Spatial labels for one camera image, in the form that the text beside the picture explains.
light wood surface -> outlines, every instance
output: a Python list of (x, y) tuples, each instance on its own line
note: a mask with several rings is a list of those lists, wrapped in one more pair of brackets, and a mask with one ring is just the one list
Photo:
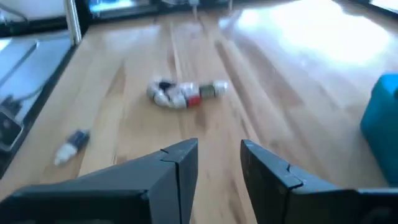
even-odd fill
[[(91, 27), (0, 180), (72, 179), (199, 138), (192, 223), (255, 223), (239, 160), (251, 139), (342, 187), (386, 182), (359, 131), (371, 88), (397, 69), (398, 26), (350, 3), (264, 2)], [(145, 96), (155, 77), (229, 81), (225, 97), (185, 111)], [(53, 157), (78, 128), (85, 151)]]

